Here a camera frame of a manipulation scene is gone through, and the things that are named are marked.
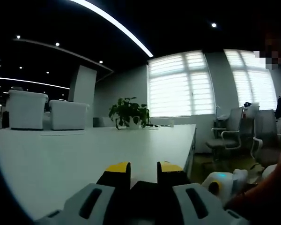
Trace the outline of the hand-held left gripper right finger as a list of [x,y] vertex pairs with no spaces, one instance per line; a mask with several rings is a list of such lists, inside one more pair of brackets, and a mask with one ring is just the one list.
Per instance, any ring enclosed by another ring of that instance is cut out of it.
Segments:
[[224,209],[221,200],[199,183],[190,183],[183,169],[157,162],[158,225],[249,225],[249,220]]

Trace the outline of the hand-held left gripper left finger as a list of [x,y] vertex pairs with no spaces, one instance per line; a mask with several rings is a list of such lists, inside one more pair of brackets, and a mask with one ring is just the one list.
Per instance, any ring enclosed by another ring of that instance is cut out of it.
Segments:
[[131,163],[108,166],[96,183],[90,183],[36,225],[116,225],[123,220],[126,194],[131,185]]

